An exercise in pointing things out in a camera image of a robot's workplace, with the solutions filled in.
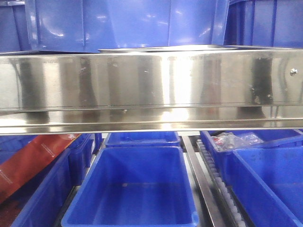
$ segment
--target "blue plastic crate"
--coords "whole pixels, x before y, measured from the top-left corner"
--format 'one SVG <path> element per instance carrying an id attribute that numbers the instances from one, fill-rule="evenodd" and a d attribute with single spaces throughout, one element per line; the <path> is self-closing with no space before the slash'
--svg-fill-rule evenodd
<path id="1" fill-rule="evenodd" d="M 94 136 L 94 134 L 82 134 L 67 148 L 71 151 L 68 160 L 73 185 L 82 184 L 87 168 L 90 167 Z"/>
<path id="2" fill-rule="evenodd" d="M 230 185 L 256 227 L 303 226 L 303 148 L 234 151 Z"/>
<path id="3" fill-rule="evenodd" d="M 175 131 L 113 132 L 108 134 L 104 145 L 107 148 L 180 146 L 180 137 Z"/>
<path id="4" fill-rule="evenodd" d="M 63 227 L 195 227 L 180 147 L 104 148 L 62 219 Z"/>
<path id="5" fill-rule="evenodd" d="M 238 130 L 226 131 L 233 132 L 234 135 L 240 136 L 249 132 L 254 133 L 263 143 L 257 143 L 242 148 L 272 148 L 272 147 L 298 147 L 303 145 L 303 133 L 299 130 Z M 201 131 L 201 141 L 205 145 L 214 160 L 216 167 L 219 169 L 222 178 L 229 181 L 230 178 L 230 161 L 232 157 L 232 149 L 227 151 L 219 151 L 208 131 Z"/>
<path id="6" fill-rule="evenodd" d="M 36 135 L 30 136 L 0 136 L 0 152 L 15 152 L 32 141 Z"/>
<path id="7" fill-rule="evenodd" d="M 27 0 L 34 50 L 223 44 L 228 0 Z"/>
<path id="8" fill-rule="evenodd" d="M 0 152 L 0 163 L 13 154 L 14 152 Z M 18 209 L 22 209 L 11 227 L 53 226 L 72 188 L 68 155 L 69 151 L 64 151 L 0 205 L 1 210 L 9 201 L 15 201 L 18 203 Z"/>
<path id="9" fill-rule="evenodd" d="M 24 1 L 0 0 L 0 52 L 31 50 Z"/>
<path id="10" fill-rule="evenodd" d="M 303 1 L 232 0 L 225 44 L 303 47 Z"/>
<path id="11" fill-rule="evenodd" d="M 95 133 L 95 145 L 94 145 L 94 150 L 93 154 L 97 154 L 98 151 L 100 150 L 100 147 L 102 145 L 102 133 Z"/>

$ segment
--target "clear plastic bag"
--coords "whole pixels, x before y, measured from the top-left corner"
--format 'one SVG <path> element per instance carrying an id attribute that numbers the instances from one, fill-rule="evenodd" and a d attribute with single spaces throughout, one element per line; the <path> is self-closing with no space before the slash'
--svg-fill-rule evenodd
<path id="1" fill-rule="evenodd" d="M 232 132 L 224 132 L 217 136 L 212 136 L 212 139 L 214 140 L 219 151 L 232 150 L 263 142 L 263 140 L 261 140 L 253 132 L 245 133 L 239 136 L 235 136 Z"/>

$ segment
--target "bolt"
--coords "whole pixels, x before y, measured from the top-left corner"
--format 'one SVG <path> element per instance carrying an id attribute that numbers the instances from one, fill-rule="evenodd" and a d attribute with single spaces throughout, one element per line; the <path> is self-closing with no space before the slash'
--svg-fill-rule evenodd
<path id="1" fill-rule="evenodd" d="M 291 69 L 290 72 L 289 72 L 289 74 L 290 74 L 291 76 L 294 76 L 294 75 L 297 74 L 297 73 L 298 73 L 298 70 L 297 70 L 297 69 Z"/>

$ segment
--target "stainless steel surface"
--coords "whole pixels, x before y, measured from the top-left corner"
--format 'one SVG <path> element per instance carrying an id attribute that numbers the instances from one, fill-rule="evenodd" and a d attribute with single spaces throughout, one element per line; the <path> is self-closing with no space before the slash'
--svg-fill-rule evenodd
<path id="1" fill-rule="evenodd" d="M 102 53 L 134 53 L 134 52 L 175 52 L 175 51 L 215 51 L 235 50 L 239 47 L 221 45 L 183 45 L 183 46 L 160 46 L 139 48 L 99 49 Z"/>
<path id="2" fill-rule="evenodd" d="M 189 162 L 194 172 L 196 185 L 201 192 L 209 218 L 214 227 L 226 227 L 222 213 L 219 211 L 214 195 L 211 193 L 205 174 L 199 164 L 196 153 L 188 136 L 183 136 L 184 145 L 188 154 Z"/>
<path id="3" fill-rule="evenodd" d="M 25 1 L 23 0 L 8 0 L 8 1 L 0 1 L 0 6 L 20 6 L 24 5 Z"/>
<path id="4" fill-rule="evenodd" d="M 0 56 L 0 134 L 300 128 L 302 60 L 300 49 Z"/>
<path id="5" fill-rule="evenodd" d="M 303 128 L 303 106 L 1 113 L 0 134 Z"/>
<path id="6" fill-rule="evenodd" d="M 0 57 L 0 110 L 302 105 L 303 50 Z"/>

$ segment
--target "red object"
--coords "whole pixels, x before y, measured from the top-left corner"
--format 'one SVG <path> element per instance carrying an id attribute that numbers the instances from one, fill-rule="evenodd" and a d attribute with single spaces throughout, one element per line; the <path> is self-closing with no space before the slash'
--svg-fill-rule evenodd
<path id="1" fill-rule="evenodd" d="M 18 207 L 18 201 L 6 200 L 0 204 L 0 226 L 10 227 L 14 222 L 18 214 L 21 212 L 21 208 Z"/>
<path id="2" fill-rule="evenodd" d="M 39 135 L 0 165 L 0 204 L 61 154 L 80 134 Z"/>

